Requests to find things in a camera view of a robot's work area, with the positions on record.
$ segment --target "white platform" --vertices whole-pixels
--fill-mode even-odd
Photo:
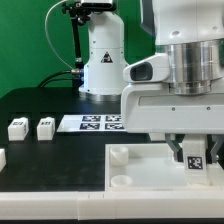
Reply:
[[[129,149],[129,161],[124,166],[114,166],[110,161],[110,150],[114,146]],[[174,191],[174,190],[223,190],[224,171],[219,164],[207,166],[211,181],[206,185],[189,185],[185,178],[183,163],[174,162],[173,152],[167,144],[107,145],[106,146],[106,191]],[[111,186],[111,179],[118,175],[130,177],[130,186]]]

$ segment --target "black cable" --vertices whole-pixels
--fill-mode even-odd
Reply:
[[[53,75],[50,75],[50,76],[48,76],[47,78],[45,78],[38,86],[37,86],[37,88],[41,88],[41,87],[43,87],[43,85],[46,83],[46,82],[48,82],[49,80],[51,80],[52,78],[55,78],[55,77],[57,77],[57,76],[60,76],[60,75],[64,75],[64,74],[71,74],[71,71],[70,70],[68,70],[68,71],[61,71],[61,72],[57,72],[57,73],[55,73],[55,74],[53,74]]]
[[[56,81],[72,81],[74,78],[63,78],[63,79],[51,79],[45,82],[40,88],[45,87],[48,83],[56,82]]]
[[[74,40],[74,44],[75,44],[75,56],[76,56],[76,58],[82,58],[78,24],[77,24],[77,21],[72,18],[71,18],[71,22],[72,22],[72,28],[73,28],[72,29],[73,30],[73,40]]]

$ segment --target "metal cylinder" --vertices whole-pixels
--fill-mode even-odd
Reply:
[[[169,56],[170,92],[178,95],[204,94],[211,81],[224,76],[224,39],[157,46]]]

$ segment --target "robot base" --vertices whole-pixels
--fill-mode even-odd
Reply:
[[[92,94],[84,91],[79,91],[79,96],[84,99],[93,100],[93,101],[109,101],[109,102],[119,102],[121,100],[121,95],[100,95]]]

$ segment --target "white plastic base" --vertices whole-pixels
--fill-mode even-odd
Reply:
[[[0,193],[0,220],[224,218],[223,170],[207,170],[211,185],[188,185],[166,144],[107,145],[105,192]]]
[[[129,160],[123,166],[111,163],[111,149],[115,146],[129,149]],[[207,173],[210,185],[189,184],[184,163],[174,162],[173,152],[167,144],[106,146],[106,191],[223,190],[224,171],[220,165],[208,165]],[[120,175],[124,179],[113,187],[111,180]],[[127,177],[133,180],[129,186],[125,183]]]

